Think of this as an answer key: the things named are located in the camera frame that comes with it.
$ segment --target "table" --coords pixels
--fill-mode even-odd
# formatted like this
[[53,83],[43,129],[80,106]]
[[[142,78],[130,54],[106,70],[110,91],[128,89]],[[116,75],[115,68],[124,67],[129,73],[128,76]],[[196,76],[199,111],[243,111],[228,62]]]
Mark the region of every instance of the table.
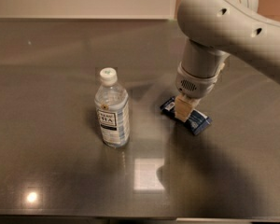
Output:
[[[0,215],[280,220],[280,86],[231,57],[193,136],[176,21],[0,20]],[[131,140],[103,144],[94,94],[117,68]]]

